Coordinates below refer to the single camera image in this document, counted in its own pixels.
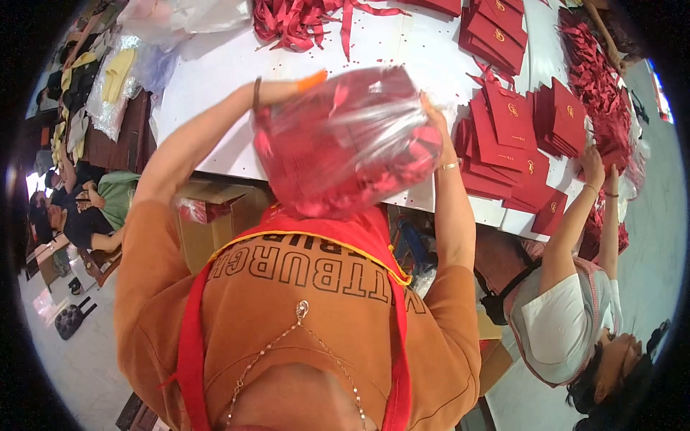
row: orange sweatshirt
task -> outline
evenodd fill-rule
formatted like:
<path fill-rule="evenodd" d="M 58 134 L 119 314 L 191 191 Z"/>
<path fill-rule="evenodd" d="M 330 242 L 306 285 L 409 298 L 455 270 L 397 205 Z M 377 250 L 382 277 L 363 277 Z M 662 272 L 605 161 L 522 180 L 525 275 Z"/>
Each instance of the orange sweatshirt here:
<path fill-rule="evenodd" d="M 142 202 L 128 215 L 115 297 L 120 370 L 139 397 L 174 430 L 189 430 L 179 387 L 158 385 L 177 367 L 177 343 L 194 280 L 180 252 L 172 210 Z M 391 390 L 391 286 L 385 269 L 337 244 L 289 234 L 264 235 L 218 256 L 201 303 L 204 384 L 211 426 L 223 430 L 233 389 L 266 344 L 305 322 L 352 376 L 365 413 L 379 429 Z M 405 292 L 406 351 L 412 381 L 410 430 L 449 430 L 476 403 L 480 351 L 475 287 L 466 268 L 440 268 L 421 300 Z M 344 373 L 304 331 L 291 332 L 257 362 L 250 384 L 273 365 L 301 362 Z"/>

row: gold necklace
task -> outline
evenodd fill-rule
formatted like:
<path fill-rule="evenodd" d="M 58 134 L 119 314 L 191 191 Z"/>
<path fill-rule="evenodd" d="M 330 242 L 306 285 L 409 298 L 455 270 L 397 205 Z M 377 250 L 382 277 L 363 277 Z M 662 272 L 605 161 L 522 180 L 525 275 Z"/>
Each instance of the gold necklace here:
<path fill-rule="evenodd" d="M 261 359 L 261 357 L 266 354 L 266 352 L 268 352 L 270 349 L 274 348 L 275 345 L 278 343 L 278 341 L 280 341 L 280 339 L 285 337 L 287 334 L 289 334 L 293 330 L 295 330 L 297 328 L 302 328 L 305 331 L 307 331 L 309 333 L 309 335 L 311 335 L 314 338 L 314 340 L 316 340 L 316 342 L 318 342 L 318 344 L 326 351 L 326 353 L 328 353 L 328 355 L 331 358 L 333 358 L 335 360 L 335 363 L 340 367 L 342 372 L 345 373 L 345 376 L 350 381 L 350 384 L 352 385 L 352 391 L 355 393 L 355 400 L 357 403 L 357 407 L 359 408 L 359 417 L 362 418 L 362 426 L 363 426 L 364 431 L 366 431 L 366 420 L 365 420 L 364 410 L 362 409 L 362 402 L 360 401 L 359 394 L 357 393 L 357 386 L 355 386 L 355 382 L 352 380 L 352 377 L 350 377 L 350 374 L 348 374 L 347 370 L 342 365 L 342 361 L 340 361 L 340 359 L 338 357 L 336 357 L 333 354 L 333 352 L 331 352 L 331 349 L 326 347 L 326 344 L 324 344 L 324 342 L 321 341 L 321 339 L 319 337 L 317 337 L 314 332 L 312 332 L 306 326 L 302 325 L 302 319 L 304 319 L 304 317 L 306 316 L 306 314 L 308 312 L 309 312 L 309 302 L 307 302 L 305 300 L 301 300 L 297 304 L 297 306 L 295 307 L 295 314 L 297 315 L 297 323 L 295 325 L 292 325 L 290 327 L 290 329 L 288 329 L 287 331 L 285 331 L 281 335 L 279 335 L 275 340 L 273 340 L 272 343 L 269 343 L 268 345 L 266 345 L 266 348 L 264 350 L 262 350 L 261 352 L 259 352 L 257 354 L 257 356 L 254 358 L 254 360 L 249 365 L 247 365 L 247 367 L 244 369 L 244 371 L 242 372 L 242 375 L 239 376 L 239 379 L 237 380 L 237 385 L 235 386 L 235 392 L 233 393 L 233 402 L 230 403 L 230 412 L 228 413 L 228 420 L 227 420 L 226 426 L 230 425 L 230 420 L 233 417 L 233 410 L 235 409 L 235 402 L 237 400 L 237 395 L 239 394 L 239 391 L 242 388 L 242 386 L 244 386 L 244 379 L 247 377 L 247 373 L 249 372 L 249 370 L 251 370 L 251 368 L 259 361 L 259 359 Z"/>

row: white sleeve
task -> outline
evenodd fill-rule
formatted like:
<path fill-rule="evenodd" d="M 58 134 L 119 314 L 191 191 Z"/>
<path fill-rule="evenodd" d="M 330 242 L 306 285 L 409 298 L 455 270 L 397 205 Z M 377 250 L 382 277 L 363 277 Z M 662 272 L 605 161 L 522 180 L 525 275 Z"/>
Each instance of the white sleeve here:
<path fill-rule="evenodd" d="M 587 333 L 587 315 L 580 278 L 572 274 L 522 307 L 534 358 L 541 363 L 561 363 Z"/>
<path fill-rule="evenodd" d="M 616 312 L 620 316 L 620 321 L 618 322 L 618 332 L 623 328 L 623 313 L 620 309 L 620 295 L 618 294 L 618 280 L 609 280 L 611 283 L 611 301 L 615 307 Z"/>

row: tiled floor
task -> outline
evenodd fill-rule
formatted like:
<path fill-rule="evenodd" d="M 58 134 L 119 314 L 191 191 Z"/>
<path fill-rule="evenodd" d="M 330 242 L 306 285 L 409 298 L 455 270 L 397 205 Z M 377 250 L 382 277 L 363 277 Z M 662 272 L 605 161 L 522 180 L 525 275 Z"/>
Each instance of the tiled floor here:
<path fill-rule="evenodd" d="M 647 183 L 631 202 L 625 224 L 630 246 L 620 257 L 618 279 L 624 330 L 647 340 L 651 331 L 673 316 L 685 260 L 687 201 L 673 126 L 656 114 L 654 90 L 644 63 L 629 69 L 626 83 L 647 109 L 650 125 L 642 124 L 651 146 Z M 507 347 L 514 341 L 505 334 Z M 515 356 L 515 348 L 510 348 Z M 564 402 L 564 388 L 550 389 L 519 360 L 486 398 L 499 431 L 570 431 L 580 418 Z"/>
<path fill-rule="evenodd" d="M 50 295 L 40 274 L 29 281 L 21 274 L 19 283 L 27 323 L 46 373 L 84 430 L 118 431 L 115 421 L 132 394 L 132 388 L 118 370 L 115 355 L 112 301 L 117 270 L 100 290 L 94 286 L 78 297 L 69 293 L 68 283 L 73 277 L 70 273 L 53 281 Z M 41 297 L 43 303 L 52 297 L 56 306 L 63 300 L 79 305 L 86 297 L 91 297 L 84 310 L 93 303 L 97 307 L 65 341 L 58 335 L 52 320 L 46 324 L 37 312 L 34 305 L 37 297 Z"/>

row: bubble wrap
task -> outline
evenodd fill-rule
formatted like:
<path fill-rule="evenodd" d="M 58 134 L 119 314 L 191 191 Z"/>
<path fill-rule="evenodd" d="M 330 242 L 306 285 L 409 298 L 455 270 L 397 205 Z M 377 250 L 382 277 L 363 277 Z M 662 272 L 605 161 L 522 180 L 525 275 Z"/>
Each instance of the bubble wrap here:
<path fill-rule="evenodd" d="M 139 56 L 139 48 L 143 45 L 143 41 L 133 34 L 114 34 L 110 38 L 110 46 L 112 49 L 101 62 L 101 68 L 98 71 L 96 80 L 91 88 L 86 101 L 86 112 L 91 116 L 93 127 L 105 133 L 110 139 L 117 142 L 117 137 L 120 134 L 120 126 L 127 108 L 127 100 L 134 99 L 139 95 L 141 86 L 136 82 L 134 77 L 128 74 L 125 81 L 122 83 L 122 91 L 115 103 L 109 103 L 103 100 L 103 86 L 106 82 L 106 67 L 110 61 L 120 53 L 120 51 L 134 48 L 135 62 Z"/>

